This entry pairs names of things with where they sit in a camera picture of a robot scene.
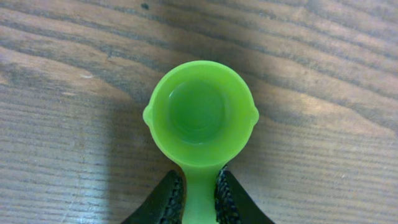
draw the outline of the textured grip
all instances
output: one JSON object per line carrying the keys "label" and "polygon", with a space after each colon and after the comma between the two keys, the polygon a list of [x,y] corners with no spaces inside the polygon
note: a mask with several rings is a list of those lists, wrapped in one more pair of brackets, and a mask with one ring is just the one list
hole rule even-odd
{"label": "textured grip", "polygon": [[122,224],[181,224],[182,204],[182,178],[171,170]]}
{"label": "textured grip", "polygon": [[217,221],[220,224],[274,224],[257,207],[230,171],[220,171],[215,199]]}

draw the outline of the green plastic cup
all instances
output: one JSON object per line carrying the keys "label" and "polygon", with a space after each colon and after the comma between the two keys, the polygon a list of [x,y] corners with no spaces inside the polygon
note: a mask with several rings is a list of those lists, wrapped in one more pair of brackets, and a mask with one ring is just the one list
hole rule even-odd
{"label": "green plastic cup", "polygon": [[220,63],[188,62],[157,84],[144,121],[156,145],[184,171],[183,224],[216,223],[218,172],[243,149],[258,119],[248,86]]}

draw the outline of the green measuring spoon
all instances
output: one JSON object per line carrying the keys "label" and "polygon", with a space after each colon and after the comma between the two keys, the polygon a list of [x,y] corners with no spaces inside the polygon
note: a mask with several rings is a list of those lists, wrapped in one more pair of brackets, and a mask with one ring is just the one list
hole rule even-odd
{"label": "green measuring spoon", "polygon": [[156,145],[184,171],[183,224],[216,223],[218,172],[243,149],[258,119],[248,86],[220,63],[188,62],[157,84],[144,121]]}

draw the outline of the spoon handle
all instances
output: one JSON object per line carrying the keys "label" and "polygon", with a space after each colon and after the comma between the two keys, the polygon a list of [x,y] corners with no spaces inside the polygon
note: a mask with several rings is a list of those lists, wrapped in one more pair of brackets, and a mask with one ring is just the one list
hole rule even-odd
{"label": "spoon handle", "polygon": [[182,167],[187,180],[182,224],[217,224],[214,195],[222,167]]}

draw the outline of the green plastic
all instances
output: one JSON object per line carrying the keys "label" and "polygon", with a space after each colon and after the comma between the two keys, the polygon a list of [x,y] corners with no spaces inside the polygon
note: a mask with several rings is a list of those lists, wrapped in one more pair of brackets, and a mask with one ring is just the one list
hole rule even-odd
{"label": "green plastic", "polygon": [[220,169],[246,145],[259,113],[248,86],[225,65],[188,62],[157,84],[144,110],[156,145],[184,171],[183,224],[215,224]]}

